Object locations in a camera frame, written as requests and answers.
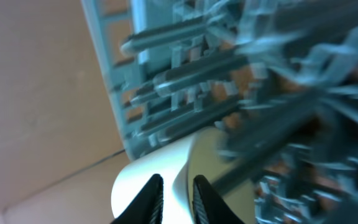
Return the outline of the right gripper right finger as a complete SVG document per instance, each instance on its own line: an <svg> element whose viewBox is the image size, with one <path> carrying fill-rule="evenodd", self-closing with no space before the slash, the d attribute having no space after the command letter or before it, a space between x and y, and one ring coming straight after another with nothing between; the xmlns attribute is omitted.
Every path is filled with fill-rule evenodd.
<svg viewBox="0 0 358 224"><path fill-rule="evenodd" d="M196 224L244 224L203 175L193 179L192 204Z"/></svg>

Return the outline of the white cup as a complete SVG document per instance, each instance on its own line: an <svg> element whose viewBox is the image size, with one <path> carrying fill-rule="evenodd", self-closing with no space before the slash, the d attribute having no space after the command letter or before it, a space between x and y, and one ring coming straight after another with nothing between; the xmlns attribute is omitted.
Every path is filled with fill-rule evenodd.
<svg viewBox="0 0 358 224"><path fill-rule="evenodd" d="M195 223L193 179L203 175L212 185L235 165L218 155L218 145L225 137L226 133L216 128L202 129L125 166L112 187L114 219L123 213L147 181L159 174L163 178L162 223ZM220 197L244 223L256 222L251 182Z"/></svg>

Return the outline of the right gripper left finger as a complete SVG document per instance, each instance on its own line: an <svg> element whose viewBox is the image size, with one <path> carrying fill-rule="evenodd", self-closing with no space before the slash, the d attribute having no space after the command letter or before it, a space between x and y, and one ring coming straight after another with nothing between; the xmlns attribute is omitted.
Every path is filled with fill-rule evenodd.
<svg viewBox="0 0 358 224"><path fill-rule="evenodd" d="M163 178L154 174L111 224L161 224L162 220Z"/></svg>

